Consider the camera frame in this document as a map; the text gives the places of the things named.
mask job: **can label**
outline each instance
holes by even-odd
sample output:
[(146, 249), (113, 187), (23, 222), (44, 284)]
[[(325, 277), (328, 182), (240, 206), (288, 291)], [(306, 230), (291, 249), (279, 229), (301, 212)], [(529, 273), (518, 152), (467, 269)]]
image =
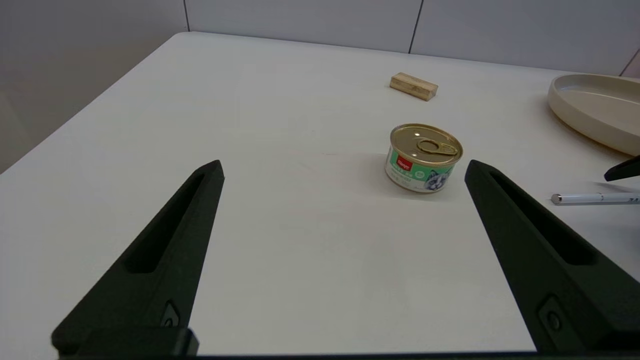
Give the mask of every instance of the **can label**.
[(421, 193), (432, 193), (442, 189), (453, 171), (450, 167), (425, 167), (398, 155), (391, 147), (385, 164), (387, 175), (396, 184)]

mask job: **gold can lid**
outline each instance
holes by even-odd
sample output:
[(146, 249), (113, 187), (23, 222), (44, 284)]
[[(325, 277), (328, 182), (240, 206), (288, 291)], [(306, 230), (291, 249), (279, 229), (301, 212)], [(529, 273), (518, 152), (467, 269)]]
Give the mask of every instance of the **gold can lid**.
[(437, 127), (405, 124), (391, 130), (391, 146), (414, 163), (442, 167), (462, 157), (462, 145), (453, 135)]

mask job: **cat illustration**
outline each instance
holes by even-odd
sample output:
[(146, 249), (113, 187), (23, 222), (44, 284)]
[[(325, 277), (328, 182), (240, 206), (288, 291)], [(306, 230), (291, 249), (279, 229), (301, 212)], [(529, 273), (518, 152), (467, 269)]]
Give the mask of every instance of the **cat illustration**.
[(449, 174), (451, 174), (451, 170), (453, 170), (453, 168), (450, 168), (447, 172), (443, 172), (442, 174), (438, 174), (435, 170), (432, 170), (429, 173), (429, 177), (427, 177), (427, 180), (424, 182), (424, 188), (431, 190), (432, 192), (439, 190), (444, 186), (444, 183), (447, 182), (447, 178), (449, 177)]

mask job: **red logo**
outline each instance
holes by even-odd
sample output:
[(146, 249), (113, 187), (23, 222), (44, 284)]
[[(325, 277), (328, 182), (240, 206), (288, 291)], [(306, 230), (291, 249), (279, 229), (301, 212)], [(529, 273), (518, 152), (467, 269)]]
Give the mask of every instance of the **red logo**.
[(399, 167), (404, 169), (404, 171), (411, 171), (411, 167), (413, 166), (413, 163), (411, 161), (406, 161), (400, 155), (398, 155), (398, 159), (396, 160), (396, 164), (398, 164)]

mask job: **wooden block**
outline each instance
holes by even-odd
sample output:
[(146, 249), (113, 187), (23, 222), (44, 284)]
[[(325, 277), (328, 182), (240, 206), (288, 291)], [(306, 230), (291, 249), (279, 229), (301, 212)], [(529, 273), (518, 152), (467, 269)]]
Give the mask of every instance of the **wooden block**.
[(438, 85), (407, 75), (404, 72), (398, 72), (393, 75), (389, 87), (406, 92), (424, 101), (429, 101), (438, 91)]

